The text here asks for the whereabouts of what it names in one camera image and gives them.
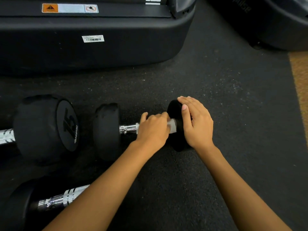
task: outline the black rubber dumbbell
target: black rubber dumbbell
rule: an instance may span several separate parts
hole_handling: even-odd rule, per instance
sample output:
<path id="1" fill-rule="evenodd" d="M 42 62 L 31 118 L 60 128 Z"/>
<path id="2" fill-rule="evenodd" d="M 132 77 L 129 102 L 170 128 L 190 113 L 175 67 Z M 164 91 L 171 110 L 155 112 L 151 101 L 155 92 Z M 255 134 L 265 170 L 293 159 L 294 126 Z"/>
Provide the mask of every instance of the black rubber dumbbell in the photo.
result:
<path id="1" fill-rule="evenodd" d="M 54 184 L 65 189 L 50 186 Z M 89 186 L 67 189 L 62 184 L 58 178 L 43 177 L 18 186 L 2 206 L 1 230 L 42 230 Z"/>
<path id="2" fill-rule="evenodd" d="M 78 127 L 67 99 L 50 94 L 27 97 L 17 107 L 13 129 L 0 131 L 0 145 L 16 142 L 24 158 L 50 165 L 76 150 Z"/>
<path id="3" fill-rule="evenodd" d="M 171 131 L 167 142 L 176 151 L 189 148 L 184 136 L 182 104 L 177 100 L 170 102 L 167 113 L 171 121 Z M 93 138 L 99 156 L 106 161 L 115 161 L 120 156 L 120 136 L 126 133 L 138 134 L 139 124 L 120 125 L 118 104 L 102 104 L 96 109 L 93 121 Z"/>

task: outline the wooden floor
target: wooden floor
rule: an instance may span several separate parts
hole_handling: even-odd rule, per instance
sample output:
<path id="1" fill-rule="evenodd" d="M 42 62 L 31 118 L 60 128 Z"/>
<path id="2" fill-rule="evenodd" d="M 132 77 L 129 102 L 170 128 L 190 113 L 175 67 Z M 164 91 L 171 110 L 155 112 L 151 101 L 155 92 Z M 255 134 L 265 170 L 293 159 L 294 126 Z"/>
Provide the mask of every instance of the wooden floor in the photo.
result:
<path id="1" fill-rule="evenodd" d="M 308 52 L 289 53 L 308 143 Z"/>

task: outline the forearm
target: forearm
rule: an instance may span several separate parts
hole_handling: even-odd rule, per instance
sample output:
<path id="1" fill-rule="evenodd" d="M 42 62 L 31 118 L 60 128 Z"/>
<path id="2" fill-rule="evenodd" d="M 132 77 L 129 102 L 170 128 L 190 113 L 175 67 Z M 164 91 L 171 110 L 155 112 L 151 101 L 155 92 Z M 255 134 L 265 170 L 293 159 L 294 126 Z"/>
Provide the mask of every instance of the forearm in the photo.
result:
<path id="1" fill-rule="evenodd" d="M 44 230 L 106 230 L 143 165 L 154 153 L 136 141 Z"/>
<path id="2" fill-rule="evenodd" d="M 197 152 L 213 176 L 239 230 L 291 230 L 234 171 L 217 147 Z"/>

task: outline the hand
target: hand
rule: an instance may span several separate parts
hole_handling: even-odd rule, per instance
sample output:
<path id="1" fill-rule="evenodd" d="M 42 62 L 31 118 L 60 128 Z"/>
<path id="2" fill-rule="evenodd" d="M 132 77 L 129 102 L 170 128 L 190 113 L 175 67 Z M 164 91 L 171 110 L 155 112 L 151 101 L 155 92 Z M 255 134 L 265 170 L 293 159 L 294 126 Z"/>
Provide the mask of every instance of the hand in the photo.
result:
<path id="1" fill-rule="evenodd" d="M 183 127 L 187 143 L 197 149 L 213 147 L 213 120 L 208 110 L 198 100 L 191 97 L 178 97 L 183 105 Z"/>
<path id="2" fill-rule="evenodd" d="M 170 117 L 167 112 L 151 115 L 148 119 L 147 116 L 148 113 L 141 116 L 136 141 L 151 147 L 154 154 L 166 143 L 170 133 L 170 126 L 167 125 Z"/>

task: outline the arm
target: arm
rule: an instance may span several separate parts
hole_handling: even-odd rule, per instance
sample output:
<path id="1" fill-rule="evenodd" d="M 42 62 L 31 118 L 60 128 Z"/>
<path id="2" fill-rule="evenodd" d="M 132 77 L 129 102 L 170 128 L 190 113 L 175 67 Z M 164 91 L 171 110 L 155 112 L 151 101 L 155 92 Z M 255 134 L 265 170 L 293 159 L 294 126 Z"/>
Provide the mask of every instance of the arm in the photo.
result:
<path id="1" fill-rule="evenodd" d="M 237 228 L 240 231 L 290 231 L 214 146 L 213 120 L 208 110 L 194 98 L 179 97 L 178 100 L 183 104 L 185 138 L 210 171 Z"/>
<path id="2" fill-rule="evenodd" d="M 137 140 L 44 231 L 106 230 L 144 164 L 164 146 L 167 113 L 141 116 Z"/>

